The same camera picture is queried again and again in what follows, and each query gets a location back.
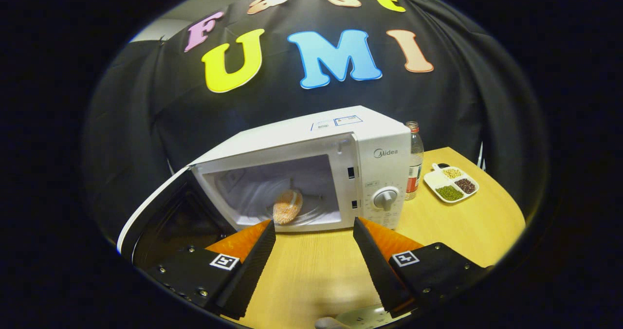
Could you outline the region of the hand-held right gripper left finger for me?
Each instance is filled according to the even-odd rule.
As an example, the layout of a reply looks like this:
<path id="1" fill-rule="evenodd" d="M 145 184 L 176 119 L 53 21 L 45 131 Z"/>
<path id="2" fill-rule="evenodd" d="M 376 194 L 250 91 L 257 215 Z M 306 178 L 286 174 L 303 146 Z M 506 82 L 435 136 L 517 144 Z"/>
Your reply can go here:
<path id="1" fill-rule="evenodd" d="M 275 240 L 274 221 L 267 219 L 203 249 L 180 249 L 145 271 L 196 307 L 238 320 L 246 315 Z"/>

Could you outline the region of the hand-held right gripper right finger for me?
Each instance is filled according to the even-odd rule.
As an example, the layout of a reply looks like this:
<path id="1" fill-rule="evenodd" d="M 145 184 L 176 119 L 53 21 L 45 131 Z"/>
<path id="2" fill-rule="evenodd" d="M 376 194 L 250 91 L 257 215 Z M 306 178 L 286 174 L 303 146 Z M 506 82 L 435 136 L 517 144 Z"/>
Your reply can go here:
<path id="1" fill-rule="evenodd" d="M 352 236 L 391 315 L 431 311 L 487 275 L 445 243 L 424 246 L 365 218 L 354 219 Z"/>

